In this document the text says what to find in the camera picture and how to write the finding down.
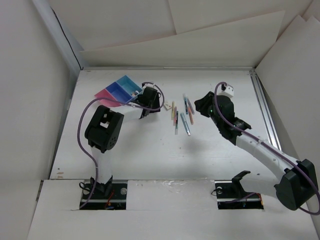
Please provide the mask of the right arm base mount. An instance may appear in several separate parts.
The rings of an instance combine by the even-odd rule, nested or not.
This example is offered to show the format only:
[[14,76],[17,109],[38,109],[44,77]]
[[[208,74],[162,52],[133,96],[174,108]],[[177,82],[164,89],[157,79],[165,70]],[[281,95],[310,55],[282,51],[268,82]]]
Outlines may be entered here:
[[212,196],[216,197],[219,210],[263,210],[264,205],[259,193],[247,192],[244,190],[241,180],[250,174],[244,170],[232,179],[215,180]]

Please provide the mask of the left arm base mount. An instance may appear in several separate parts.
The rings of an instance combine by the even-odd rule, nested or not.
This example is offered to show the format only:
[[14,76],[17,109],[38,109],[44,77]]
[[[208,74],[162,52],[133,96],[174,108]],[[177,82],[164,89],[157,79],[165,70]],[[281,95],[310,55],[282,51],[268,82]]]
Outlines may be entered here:
[[80,182],[79,187],[82,190],[79,203],[80,210],[126,210],[128,181],[115,180],[111,177],[108,182],[97,182],[91,198],[89,198],[94,178],[90,181]]

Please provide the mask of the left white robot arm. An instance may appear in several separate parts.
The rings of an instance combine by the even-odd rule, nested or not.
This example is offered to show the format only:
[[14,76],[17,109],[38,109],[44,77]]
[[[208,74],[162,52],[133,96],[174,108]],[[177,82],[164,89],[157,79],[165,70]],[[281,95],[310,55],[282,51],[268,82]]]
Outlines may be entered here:
[[108,102],[119,104],[117,107],[107,107],[99,105],[88,126],[84,131],[84,137],[90,146],[91,153],[84,150],[95,165],[95,176],[97,183],[94,186],[94,192],[100,198],[107,198],[111,194],[111,185],[108,183],[112,179],[112,155],[108,153],[116,146],[119,139],[122,125],[129,121],[140,120],[151,113],[161,111],[164,102],[160,102],[163,92],[154,86],[145,85],[133,100],[126,102],[110,97],[98,97],[92,100],[84,109],[77,129],[77,141],[80,148],[84,147],[80,141],[80,129],[84,115],[91,105],[95,102],[106,100]]

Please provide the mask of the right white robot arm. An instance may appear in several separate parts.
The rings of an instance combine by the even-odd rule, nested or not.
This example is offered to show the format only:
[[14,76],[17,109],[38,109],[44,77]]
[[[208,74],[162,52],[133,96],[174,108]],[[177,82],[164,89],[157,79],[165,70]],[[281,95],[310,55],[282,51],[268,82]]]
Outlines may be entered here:
[[235,116],[229,96],[215,95],[210,91],[194,105],[197,112],[214,122],[224,139],[251,154],[274,175],[273,178],[249,178],[249,170],[241,171],[227,187],[215,190],[226,196],[226,205],[234,206],[263,194],[278,199],[287,209],[295,211],[313,196],[320,196],[314,164],[308,159],[301,161],[291,157],[253,135],[251,126]]

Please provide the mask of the white boxed eraser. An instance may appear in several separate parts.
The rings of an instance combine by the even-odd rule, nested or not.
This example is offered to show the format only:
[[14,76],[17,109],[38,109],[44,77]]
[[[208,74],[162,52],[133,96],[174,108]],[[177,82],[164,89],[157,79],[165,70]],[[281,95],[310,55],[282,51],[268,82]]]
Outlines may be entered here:
[[169,111],[169,110],[171,110],[172,109],[172,105],[169,103],[169,102],[167,102],[167,101],[165,101],[164,102],[164,108],[165,108],[165,110],[166,111]]

